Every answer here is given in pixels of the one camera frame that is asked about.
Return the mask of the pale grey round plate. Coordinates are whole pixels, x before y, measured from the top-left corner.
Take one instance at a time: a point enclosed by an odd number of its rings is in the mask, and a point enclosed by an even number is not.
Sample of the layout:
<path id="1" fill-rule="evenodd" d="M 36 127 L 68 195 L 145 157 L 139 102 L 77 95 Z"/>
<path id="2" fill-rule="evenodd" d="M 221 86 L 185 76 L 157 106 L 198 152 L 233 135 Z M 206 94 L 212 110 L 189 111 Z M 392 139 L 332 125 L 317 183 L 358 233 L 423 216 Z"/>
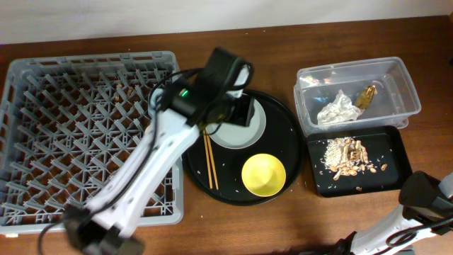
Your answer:
<path id="1" fill-rule="evenodd" d="M 266 114 L 258 100 L 254 101 L 254 115 L 248 127 L 233 124 L 211 124 L 206 127 L 211 139 L 227 149 L 243 149 L 255 144 L 266 128 Z"/>

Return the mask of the wooden chopstick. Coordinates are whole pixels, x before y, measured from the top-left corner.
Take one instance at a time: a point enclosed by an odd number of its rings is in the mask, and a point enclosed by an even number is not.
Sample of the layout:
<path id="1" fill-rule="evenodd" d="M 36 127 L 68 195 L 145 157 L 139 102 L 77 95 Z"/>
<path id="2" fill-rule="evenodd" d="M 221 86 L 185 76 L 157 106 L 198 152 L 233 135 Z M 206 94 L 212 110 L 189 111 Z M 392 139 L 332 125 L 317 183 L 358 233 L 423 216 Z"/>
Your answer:
<path id="1" fill-rule="evenodd" d="M 212 185 L 215 185 L 215 189 L 219 190 L 219 183 L 218 183 L 218 178 L 217 178 L 217 170 L 215 166 L 215 160 L 214 160 L 214 155 L 212 151 L 212 144 L 211 144 L 211 139 L 210 136 L 207 133 L 207 143 L 208 143 L 208 150 L 210 154 L 210 166 L 211 166 L 211 175 L 212 175 Z"/>
<path id="2" fill-rule="evenodd" d="M 210 154 L 209 154 L 208 143 L 207 143 L 207 133 L 205 132 L 205 130 L 203 130 L 202 134 L 203 134 L 203 142 L 204 142 L 204 147 L 205 147 L 208 182 L 209 182 L 210 189 L 212 189 L 213 185 L 212 185 L 212 175 L 211 175 L 211 166 L 210 166 Z"/>

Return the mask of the yellow bowl with food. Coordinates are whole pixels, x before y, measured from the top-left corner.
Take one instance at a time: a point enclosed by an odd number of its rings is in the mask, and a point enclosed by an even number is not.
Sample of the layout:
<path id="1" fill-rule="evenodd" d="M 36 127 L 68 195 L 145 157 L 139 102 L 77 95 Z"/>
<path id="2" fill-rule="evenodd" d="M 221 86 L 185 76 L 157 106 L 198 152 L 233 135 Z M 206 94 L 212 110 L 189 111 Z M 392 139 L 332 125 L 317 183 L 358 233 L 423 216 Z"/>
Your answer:
<path id="1" fill-rule="evenodd" d="M 258 197 L 270 197 L 279 193 L 286 182 L 283 163 L 271 154 L 255 154 L 248 158 L 241 170 L 246 189 Z"/>

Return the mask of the white napkin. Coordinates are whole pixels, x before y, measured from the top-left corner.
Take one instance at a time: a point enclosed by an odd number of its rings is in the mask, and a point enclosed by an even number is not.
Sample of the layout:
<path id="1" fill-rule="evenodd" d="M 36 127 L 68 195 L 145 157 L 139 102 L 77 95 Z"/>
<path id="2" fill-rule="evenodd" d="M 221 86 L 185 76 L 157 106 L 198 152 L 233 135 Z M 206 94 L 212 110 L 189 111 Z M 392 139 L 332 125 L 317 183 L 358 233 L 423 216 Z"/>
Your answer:
<path id="1" fill-rule="evenodd" d="M 333 102 L 324 106 L 317 114 L 319 125 L 330 125 L 334 123 L 344 123 L 350 120 L 357 120 L 363 110 L 352 104 L 342 90 L 339 90 Z"/>

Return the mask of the gold foil wrapper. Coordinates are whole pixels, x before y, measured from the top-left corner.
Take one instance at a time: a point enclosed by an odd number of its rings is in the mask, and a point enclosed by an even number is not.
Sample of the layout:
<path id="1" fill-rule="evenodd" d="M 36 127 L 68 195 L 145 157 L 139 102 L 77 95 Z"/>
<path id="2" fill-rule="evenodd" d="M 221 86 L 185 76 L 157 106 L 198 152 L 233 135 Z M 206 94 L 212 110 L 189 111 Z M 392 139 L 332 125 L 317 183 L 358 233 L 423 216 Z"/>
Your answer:
<path id="1" fill-rule="evenodd" d="M 365 90 L 359 95 L 355 102 L 355 107 L 361 111 L 365 111 L 369 108 L 373 97 L 377 95 L 377 89 L 375 85 L 371 85 L 365 88 Z"/>

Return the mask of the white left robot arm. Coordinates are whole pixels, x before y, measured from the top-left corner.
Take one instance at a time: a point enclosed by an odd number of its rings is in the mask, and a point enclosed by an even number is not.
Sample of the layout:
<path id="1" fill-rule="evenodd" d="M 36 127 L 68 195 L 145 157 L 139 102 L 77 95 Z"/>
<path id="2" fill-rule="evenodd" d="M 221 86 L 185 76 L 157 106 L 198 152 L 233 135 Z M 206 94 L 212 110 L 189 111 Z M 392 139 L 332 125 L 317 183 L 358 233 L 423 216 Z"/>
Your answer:
<path id="1" fill-rule="evenodd" d="M 143 254 L 134 238 L 143 210 L 173 165 L 210 124 L 247 127 L 252 96 L 242 91 L 254 67 L 216 47 L 201 68 L 174 72 L 148 95 L 151 122 L 114 177 L 87 204 L 68 205 L 59 221 L 81 254 Z"/>

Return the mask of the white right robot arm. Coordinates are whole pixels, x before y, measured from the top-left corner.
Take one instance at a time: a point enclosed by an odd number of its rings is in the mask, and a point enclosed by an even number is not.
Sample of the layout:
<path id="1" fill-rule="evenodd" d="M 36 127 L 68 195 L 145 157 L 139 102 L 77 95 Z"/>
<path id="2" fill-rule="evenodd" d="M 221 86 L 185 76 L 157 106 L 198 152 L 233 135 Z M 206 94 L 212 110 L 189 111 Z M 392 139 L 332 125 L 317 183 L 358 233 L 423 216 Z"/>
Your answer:
<path id="1" fill-rule="evenodd" d="M 397 254 L 414 242 L 452 231 L 452 175 L 422 172 L 403 184 L 399 205 L 379 223 L 337 242 L 331 254 Z"/>

